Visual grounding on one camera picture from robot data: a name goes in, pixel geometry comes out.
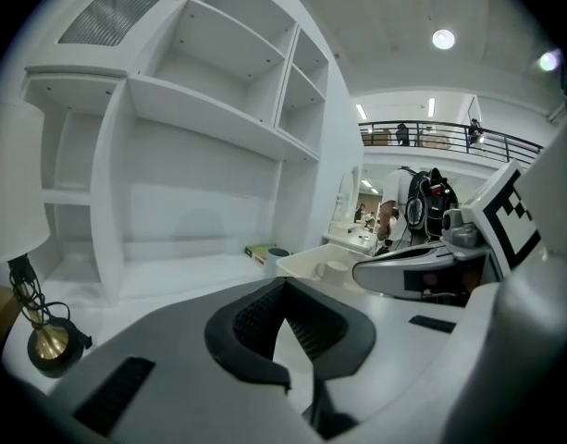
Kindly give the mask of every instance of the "ceiling light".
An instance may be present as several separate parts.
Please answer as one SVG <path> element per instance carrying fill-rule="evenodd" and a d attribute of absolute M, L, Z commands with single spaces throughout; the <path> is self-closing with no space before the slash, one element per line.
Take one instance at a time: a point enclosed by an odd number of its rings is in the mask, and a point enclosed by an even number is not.
<path fill-rule="evenodd" d="M 553 70 L 559 65 L 559 59 L 554 55 L 554 53 L 544 53 L 540 57 L 540 67 L 543 70 Z"/>
<path fill-rule="evenodd" d="M 435 115 L 435 97 L 429 99 L 429 114 L 430 117 Z"/>
<path fill-rule="evenodd" d="M 433 44 L 439 49 L 450 49 L 456 43 L 456 38 L 451 31 L 438 30 L 433 33 Z"/>
<path fill-rule="evenodd" d="M 357 110 L 359 110 L 359 115 L 361 116 L 361 118 L 363 120 L 367 120 L 367 115 L 365 114 L 364 106 L 361 104 L 357 104 Z"/>

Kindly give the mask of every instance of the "white counter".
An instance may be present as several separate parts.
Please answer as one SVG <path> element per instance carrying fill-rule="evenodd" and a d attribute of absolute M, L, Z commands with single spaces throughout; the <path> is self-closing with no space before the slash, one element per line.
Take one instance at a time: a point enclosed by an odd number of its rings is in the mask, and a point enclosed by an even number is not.
<path fill-rule="evenodd" d="M 329 243 L 334 245 L 340 245 L 341 247 L 353 250 L 354 252 L 363 253 L 369 256 L 374 255 L 374 249 L 376 247 L 376 234 L 369 231 L 363 231 L 360 228 L 348 233 L 347 235 L 331 235 L 324 234 L 323 237 L 328 240 Z"/>

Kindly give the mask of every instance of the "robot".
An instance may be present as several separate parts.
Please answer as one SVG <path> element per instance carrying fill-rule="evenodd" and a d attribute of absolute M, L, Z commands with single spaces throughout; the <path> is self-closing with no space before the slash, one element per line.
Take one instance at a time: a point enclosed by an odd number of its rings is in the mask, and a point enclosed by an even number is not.
<path fill-rule="evenodd" d="M 75 442 L 500 440 L 567 380 L 567 223 L 540 227 L 534 189 L 553 169 L 567 172 L 567 129 L 527 172 L 509 164 L 448 211 L 440 241 L 357 264 L 364 293 L 280 277 L 175 303 L 74 365 L 50 397 L 29 392 Z M 566 202 L 566 188 L 546 191 Z M 471 268 L 482 286 L 470 294 L 453 272 Z M 426 301 L 466 292 L 464 308 Z M 302 414 L 272 361 L 284 319 L 314 366 Z"/>

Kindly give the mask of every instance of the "lamp base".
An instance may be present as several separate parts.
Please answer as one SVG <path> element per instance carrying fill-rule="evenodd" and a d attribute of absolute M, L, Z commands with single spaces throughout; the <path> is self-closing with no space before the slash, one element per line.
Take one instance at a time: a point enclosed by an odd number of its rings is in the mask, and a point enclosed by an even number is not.
<path fill-rule="evenodd" d="M 45 376 L 59 378 L 89 348 L 91 339 L 62 317 L 51 317 L 46 326 L 35 328 L 28 339 L 28 356 Z"/>

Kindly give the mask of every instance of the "cup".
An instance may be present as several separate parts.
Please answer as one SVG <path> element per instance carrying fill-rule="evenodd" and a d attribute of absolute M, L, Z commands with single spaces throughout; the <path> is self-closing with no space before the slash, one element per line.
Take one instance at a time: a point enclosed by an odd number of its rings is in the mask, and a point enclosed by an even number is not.
<path fill-rule="evenodd" d="M 267 278 L 277 276 L 277 260 L 286 256 L 290 256 L 290 253 L 282 248 L 272 247 L 266 251 L 265 276 Z"/>
<path fill-rule="evenodd" d="M 343 286 L 349 267 L 336 260 L 321 263 L 316 267 L 316 274 L 323 282 L 333 286 Z"/>

